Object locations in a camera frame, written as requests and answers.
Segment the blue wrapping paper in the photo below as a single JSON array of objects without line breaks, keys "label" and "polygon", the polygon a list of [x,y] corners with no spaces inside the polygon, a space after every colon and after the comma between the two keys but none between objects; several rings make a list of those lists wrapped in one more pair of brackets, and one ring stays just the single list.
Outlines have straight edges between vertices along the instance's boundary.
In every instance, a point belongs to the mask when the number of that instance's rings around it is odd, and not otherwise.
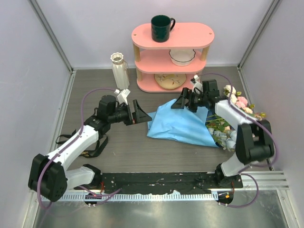
[{"label": "blue wrapping paper", "polygon": [[186,107],[172,109],[175,101],[176,99],[172,99],[159,106],[155,112],[149,113],[152,120],[147,123],[147,137],[217,147],[205,126],[208,109],[199,107],[195,113]]}]

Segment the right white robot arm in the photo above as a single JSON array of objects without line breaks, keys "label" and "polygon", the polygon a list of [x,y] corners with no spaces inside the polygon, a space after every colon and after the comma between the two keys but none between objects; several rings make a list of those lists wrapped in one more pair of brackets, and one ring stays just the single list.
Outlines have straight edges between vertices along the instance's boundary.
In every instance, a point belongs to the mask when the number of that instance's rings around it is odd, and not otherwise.
[{"label": "right white robot arm", "polygon": [[214,181],[221,188],[228,188],[237,175],[249,165],[257,165],[274,156],[275,148],[269,121],[258,121],[238,107],[231,100],[220,95],[215,79],[194,83],[192,89],[183,88],[179,98],[171,106],[172,109],[187,107],[196,112],[198,107],[206,107],[236,130],[236,146],[234,154],[222,164],[214,173]]}]

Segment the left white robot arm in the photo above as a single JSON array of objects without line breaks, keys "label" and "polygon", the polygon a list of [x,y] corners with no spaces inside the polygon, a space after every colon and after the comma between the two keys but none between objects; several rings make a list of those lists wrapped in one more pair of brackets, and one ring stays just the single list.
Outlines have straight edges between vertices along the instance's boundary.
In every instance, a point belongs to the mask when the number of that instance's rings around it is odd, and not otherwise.
[{"label": "left white robot arm", "polygon": [[131,111],[128,104],[118,103],[113,95],[104,95],[95,113],[84,121],[78,132],[49,154],[34,157],[28,187],[36,191],[38,197],[45,197],[51,202],[58,201],[66,190],[83,185],[97,189],[102,181],[98,168],[89,164],[74,170],[68,167],[85,149],[105,136],[111,124],[122,122],[128,126],[152,120],[137,100],[133,101],[133,106]]}]

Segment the white ribbed ceramic vase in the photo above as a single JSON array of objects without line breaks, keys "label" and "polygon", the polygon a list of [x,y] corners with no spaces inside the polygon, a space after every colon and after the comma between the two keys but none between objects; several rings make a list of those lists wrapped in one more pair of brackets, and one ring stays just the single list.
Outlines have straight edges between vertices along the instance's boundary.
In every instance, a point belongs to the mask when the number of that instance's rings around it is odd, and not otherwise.
[{"label": "white ribbed ceramic vase", "polygon": [[130,85],[127,65],[122,53],[116,52],[110,56],[112,62],[112,70],[117,88],[123,90]]}]

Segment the floral round plate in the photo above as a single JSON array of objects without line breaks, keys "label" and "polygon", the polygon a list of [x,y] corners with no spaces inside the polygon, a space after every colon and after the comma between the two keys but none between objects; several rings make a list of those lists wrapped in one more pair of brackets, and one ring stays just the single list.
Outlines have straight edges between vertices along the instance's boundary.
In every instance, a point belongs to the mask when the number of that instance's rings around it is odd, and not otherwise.
[{"label": "floral round plate", "polygon": [[186,74],[155,74],[154,79],[161,88],[173,90],[185,83]]}]

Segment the white scalloped bowl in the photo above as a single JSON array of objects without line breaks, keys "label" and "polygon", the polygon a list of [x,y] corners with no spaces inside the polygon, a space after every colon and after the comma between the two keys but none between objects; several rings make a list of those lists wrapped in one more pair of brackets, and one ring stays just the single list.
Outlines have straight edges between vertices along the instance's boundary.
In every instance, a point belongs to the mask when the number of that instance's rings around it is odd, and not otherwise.
[{"label": "white scalloped bowl", "polygon": [[177,66],[188,66],[195,58],[194,49],[171,49],[169,51],[170,59]]}]

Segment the pink three-tier shelf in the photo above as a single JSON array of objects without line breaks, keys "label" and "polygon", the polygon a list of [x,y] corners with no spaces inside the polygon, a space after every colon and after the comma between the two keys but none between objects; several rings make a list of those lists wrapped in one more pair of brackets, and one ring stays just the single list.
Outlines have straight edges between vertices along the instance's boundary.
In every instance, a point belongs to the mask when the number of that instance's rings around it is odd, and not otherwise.
[{"label": "pink three-tier shelf", "polygon": [[[168,41],[155,42],[149,23],[132,31],[138,87],[148,93],[177,93],[183,87],[192,86],[191,78],[206,66],[209,47],[215,38],[213,30],[202,23],[176,23]],[[177,66],[171,61],[169,51],[190,49],[195,56],[188,66]],[[162,88],[157,77],[182,74],[186,81],[178,88]]]}]

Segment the artificial flower bunch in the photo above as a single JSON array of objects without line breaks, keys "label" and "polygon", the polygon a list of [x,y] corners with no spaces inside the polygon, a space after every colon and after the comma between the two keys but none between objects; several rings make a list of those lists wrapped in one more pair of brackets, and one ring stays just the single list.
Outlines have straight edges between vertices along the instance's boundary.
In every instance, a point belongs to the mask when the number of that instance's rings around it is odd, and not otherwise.
[{"label": "artificial flower bunch", "polygon": [[224,88],[224,96],[231,99],[231,105],[238,109],[234,110],[226,101],[220,101],[216,108],[216,114],[209,114],[206,120],[206,127],[215,143],[234,152],[237,142],[237,128],[243,123],[250,123],[247,116],[256,120],[263,120],[265,113],[254,113],[254,105],[249,105],[245,97],[241,96],[241,92],[235,90],[233,86],[226,85]]}]

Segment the dark green mug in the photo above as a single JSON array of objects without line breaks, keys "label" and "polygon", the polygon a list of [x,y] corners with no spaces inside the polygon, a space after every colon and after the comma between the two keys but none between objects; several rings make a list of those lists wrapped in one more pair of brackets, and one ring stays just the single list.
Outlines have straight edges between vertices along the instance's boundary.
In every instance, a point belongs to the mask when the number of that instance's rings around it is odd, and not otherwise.
[{"label": "dark green mug", "polygon": [[176,20],[166,15],[156,15],[151,19],[152,39],[155,42],[166,42],[174,28]]}]

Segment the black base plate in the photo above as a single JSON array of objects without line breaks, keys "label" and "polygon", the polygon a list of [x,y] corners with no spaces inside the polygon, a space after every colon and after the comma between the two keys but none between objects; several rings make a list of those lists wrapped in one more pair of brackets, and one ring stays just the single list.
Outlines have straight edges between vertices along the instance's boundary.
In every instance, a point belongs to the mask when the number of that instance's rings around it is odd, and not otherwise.
[{"label": "black base plate", "polygon": [[120,190],[120,194],[163,195],[205,194],[211,189],[241,189],[240,175],[217,178],[208,172],[144,172],[144,173],[103,173],[96,185],[84,185],[89,190],[103,190],[110,194]]}]

